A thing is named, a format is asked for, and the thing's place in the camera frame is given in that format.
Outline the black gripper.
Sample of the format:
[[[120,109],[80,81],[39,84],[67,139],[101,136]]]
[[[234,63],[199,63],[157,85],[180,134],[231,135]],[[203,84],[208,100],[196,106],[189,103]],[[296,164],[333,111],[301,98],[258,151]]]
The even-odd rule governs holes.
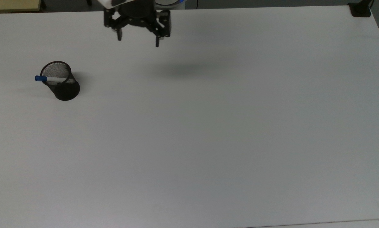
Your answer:
[[[146,28],[155,35],[155,46],[171,35],[169,10],[157,11],[154,0],[105,0],[104,26],[111,28],[121,41],[127,25]]]

